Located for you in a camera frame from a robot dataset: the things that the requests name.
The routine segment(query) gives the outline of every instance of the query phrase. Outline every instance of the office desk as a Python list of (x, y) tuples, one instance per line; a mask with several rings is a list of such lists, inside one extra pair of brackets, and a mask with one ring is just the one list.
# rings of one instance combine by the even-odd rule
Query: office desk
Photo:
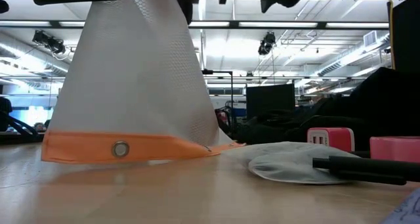
[(418, 184), (292, 185), (223, 155), (178, 162), (63, 165), (39, 145), (0, 146), (6, 223), (378, 223)]

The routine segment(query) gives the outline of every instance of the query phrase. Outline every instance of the table surface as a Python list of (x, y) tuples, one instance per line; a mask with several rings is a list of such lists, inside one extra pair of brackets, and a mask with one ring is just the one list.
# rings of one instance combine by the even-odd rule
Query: table surface
[(41, 162), (0, 146), (1, 223), (378, 223), (419, 185), (294, 185), (229, 157), (117, 165)]

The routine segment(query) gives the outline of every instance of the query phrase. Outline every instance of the ceiling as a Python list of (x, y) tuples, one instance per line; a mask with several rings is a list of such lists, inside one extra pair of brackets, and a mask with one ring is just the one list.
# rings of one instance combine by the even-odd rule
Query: ceiling
[[(86, 20), (91, 5), (68, 3), (37, 6), (32, 0), (5, 1), (9, 3), (10, 11), (0, 15), (0, 20)], [(396, 5), (400, 3), (399, 0), (394, 2)], [(265, 14), (261, 13), (259, 0), (228, 0), (225, 5), (220, 5), (218, 0), (200, 0), (199, 5), (194, 5), (193, 20), (386, 22), (388, 17), (385, 0), (301, 0), (289, 9), (274, 5)], [(32, 47), (34, 31), (35, 29), (29, 28), (0, 28), (2, 34)], [(202, 35), (200, 30), (190, 30), (190, 33), (194, 46), (199, 51), (201, 40), (205, 41), (202, 50), (207, 69), (233, 70), (235, 76), (244, 76), (249, 71), (253, 72), (254, 76), (310, 76), (324, 63), (363, 42), (364, 35), (370, 32), (274, 30), (277, 46), (272, 51), (273, 54), (259, 56), (257, 49), (260, 40), (269, 31), (271, 30), (204, 30)], [(48, 29), (46, 32), (63, 39), (67, 47), (76, 48), (82, 30)], [(37, 47), (36, 51), (38, 50), (48, 53), (48, 50), (42, 47)], [(73, 53), (70, 53), (64, 62), (69, 64), (72, 55)], [(327, 76), (351, 76), (390, 60), (389, 58), (390, 56), (375, 51)], [(209, 84), (220, 82), (223, 81), (208, 81)], [(261, 80), (253, 83), (262, 84)], [(268, 85), (273, 82), (268, 80), (264, 83)]]

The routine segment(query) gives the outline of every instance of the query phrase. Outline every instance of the orange fabric trim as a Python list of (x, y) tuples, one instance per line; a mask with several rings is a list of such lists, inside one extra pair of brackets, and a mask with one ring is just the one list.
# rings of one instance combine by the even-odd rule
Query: orange fabric trim
[[(112, 154), (118, 141), (129, 144), (123, 158)], [(219, 155), (221, 151), (241, 145), (204, 146), (164, 135), (135, 135), (117, 133), (84, 133), (48, 131), (42, 148), (42, 161), (67, 164), (99, 164), (147, 160), (178, 160)]]

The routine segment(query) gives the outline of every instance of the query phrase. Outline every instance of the white mesh fabric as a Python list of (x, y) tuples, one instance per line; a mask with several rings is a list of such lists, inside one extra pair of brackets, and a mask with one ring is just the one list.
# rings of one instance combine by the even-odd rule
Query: white mesh fabric
[(176, 0), (92, 4), (50, 129), (230, 142)]

